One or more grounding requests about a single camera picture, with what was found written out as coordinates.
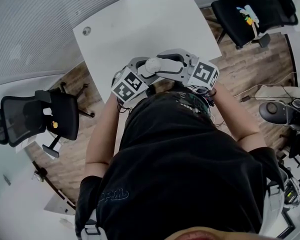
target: black t-shirt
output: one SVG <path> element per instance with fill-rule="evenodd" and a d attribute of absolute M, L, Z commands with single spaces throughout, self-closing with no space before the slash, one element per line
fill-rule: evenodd
<path fill-rule="evenodd" d="M 81 182 L 76 234 L 95 208 L 109 240 L 165 239 L 196 226 L 258 233 L 267 177 L 283 184 L 273 149 L 247 153 L 214 126 L 204 100 L 160 93 L 132 111 L 104 177 Z"/>

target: chair armrest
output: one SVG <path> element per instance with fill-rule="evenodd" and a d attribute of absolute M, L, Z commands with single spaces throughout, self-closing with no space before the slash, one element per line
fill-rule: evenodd
<path fill-rule="evenodd" d="M 59 158 L 59 152 L 54 150 L 56 144 L 58 143 L 58 141 L 60 140 L 61 136 L 58 135 L 53 142 L 50 144 L 50 146 L 46 146 L 46 145 L 42 145 L 42 149 L 44 152 L 46 152 L 47 154 L 49 154 L 50 156 L 54 157 L 54 158 Z"/>
<path fill-rule="evenodd" d="M 50 92 L 46 90 L 36 90 L 34 93 L 34 97 L 38 101 L 51 103 Z"/>

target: black wire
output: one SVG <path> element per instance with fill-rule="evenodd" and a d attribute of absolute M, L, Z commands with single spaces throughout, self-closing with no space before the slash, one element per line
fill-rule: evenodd
<path fill-rule="evenodd" d="M 288 94 L 290 96 L 291 99 L 294 99 L 294 97 L 292 97 L 285 89 L 285 87 L 283 85 L 281 85 L 281 87 L 284 89 L 285 93 Z"/>
<path fill-rule="evenodd" d="M 127 112 L 127 110 L 129 111 L 129 114 L 131 113 L 132 111 L 132 107 L 124 107 L 123 105 L 121 105 L 118 97 L 116 97 L 116 101 L 118 102 L 118 105 L 116 106 L 117 110 L 119 111 L 119 113 L 125 113 Z"/>
<path fill-rule="evenodd" d="M 213 93 L 212 95 L 207 95 L 207 93 L 210 92 L 209 90 L 207 90 L 205 93 L 200 93 L 200 92 L 198 92 L 198 90 L 202 90 L 202 89 L 196 88 L 196 89 L 193 89 L 192 91 L 193 91 L 195 94 L 198 94 L 198 95 L 203 96 L 204 98 L 211 98 L 211 97 L 215 96 L 216 93 L 217 93 L 217 90 L 214 89 L 214 88 L 213 88 L 214 93 Z"/>
<path fill-rule="evenodd" d="M 217 128 L 220 127 L 220 126 L 222 126 L 222 125 L 227 126 L 224 122 L 225 122 L 225 120 L 223 120 L 222 123 L 215 124 L 214 126 L 217 127 Z"/>

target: shoulder strap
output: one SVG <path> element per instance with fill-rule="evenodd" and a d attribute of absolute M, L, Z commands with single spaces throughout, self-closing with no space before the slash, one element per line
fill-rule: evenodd
<path fill-rule="evenodd" d="M 97 212 L 94 209 L 90 215 L 90 218 L 85 223 L 83 230 L 81 231 L 82 240 L 108 240 L 106 232 L 103 228 L 97 225 Z"/>

